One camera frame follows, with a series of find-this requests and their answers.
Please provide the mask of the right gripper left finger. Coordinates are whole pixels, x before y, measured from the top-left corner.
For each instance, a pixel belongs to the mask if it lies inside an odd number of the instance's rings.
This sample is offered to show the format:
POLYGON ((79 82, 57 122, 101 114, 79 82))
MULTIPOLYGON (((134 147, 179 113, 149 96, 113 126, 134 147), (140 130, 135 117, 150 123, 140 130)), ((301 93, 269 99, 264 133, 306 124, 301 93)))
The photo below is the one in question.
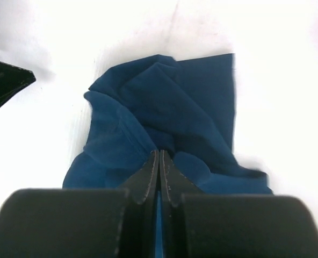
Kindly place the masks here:
POLYGON ((154 257, 159 153, 115 189, 22 189, 0 210, 0 257, 154 257))

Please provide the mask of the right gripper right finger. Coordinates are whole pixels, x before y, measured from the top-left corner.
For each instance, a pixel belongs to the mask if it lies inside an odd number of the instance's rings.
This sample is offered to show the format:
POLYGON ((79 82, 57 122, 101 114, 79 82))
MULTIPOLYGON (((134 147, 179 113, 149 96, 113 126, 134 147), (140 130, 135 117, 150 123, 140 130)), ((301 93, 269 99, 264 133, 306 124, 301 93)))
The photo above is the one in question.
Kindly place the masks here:
POLYGON ((160 152, 164 257, 318 257, 318 230, 298 199, 202 192, 160 152))

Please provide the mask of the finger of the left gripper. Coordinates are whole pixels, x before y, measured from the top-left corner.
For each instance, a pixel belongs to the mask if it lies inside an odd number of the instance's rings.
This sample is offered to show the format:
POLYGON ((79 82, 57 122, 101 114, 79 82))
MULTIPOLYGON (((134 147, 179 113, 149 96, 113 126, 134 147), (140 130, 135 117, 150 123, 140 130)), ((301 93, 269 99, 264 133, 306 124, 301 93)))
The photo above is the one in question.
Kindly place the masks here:
POLYGON ((0 108, 35 81, 32 71, 0 61, 0 108))

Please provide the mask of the blue t shirt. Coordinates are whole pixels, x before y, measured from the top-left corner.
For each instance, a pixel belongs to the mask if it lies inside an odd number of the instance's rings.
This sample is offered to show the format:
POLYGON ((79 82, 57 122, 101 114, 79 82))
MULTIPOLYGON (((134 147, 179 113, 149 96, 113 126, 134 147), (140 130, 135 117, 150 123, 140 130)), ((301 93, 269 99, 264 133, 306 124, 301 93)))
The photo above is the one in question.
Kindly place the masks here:
POLYGON ((233 151, 233 55, 177 61, 153 55, 109 68, 84 94, 92 113, 66 189, 116 188, 155 150, 208 194, 269 195, 266 173, 233 151))

